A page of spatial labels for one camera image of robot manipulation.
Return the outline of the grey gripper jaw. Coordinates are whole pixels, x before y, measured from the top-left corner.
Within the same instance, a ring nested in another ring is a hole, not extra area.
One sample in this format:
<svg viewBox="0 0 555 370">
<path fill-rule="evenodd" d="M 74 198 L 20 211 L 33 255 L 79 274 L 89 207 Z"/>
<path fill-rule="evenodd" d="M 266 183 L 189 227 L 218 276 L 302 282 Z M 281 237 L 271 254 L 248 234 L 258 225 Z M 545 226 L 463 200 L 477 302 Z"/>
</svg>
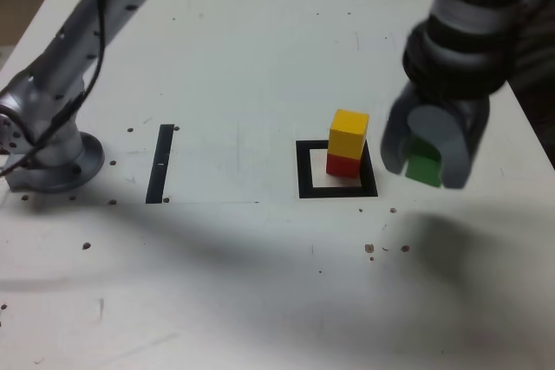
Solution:
<svg viewBox="0 0 555 370">
<path fill-rule="evenodd" d="M 396 175 L 402 173 L 412 142 L 408 116 L 421 104 L 416 85 L 409 81 L 391 107 L 382 135 L 381 157 L 385 168 Z"/>
<path fill-rule="evenodd" d="M 490 115 L 490 100 L 426 104 L 409 113 L 410 158 L 432 165 L 434 182 L 462 189 L 470 178 Z"/>
</svg>

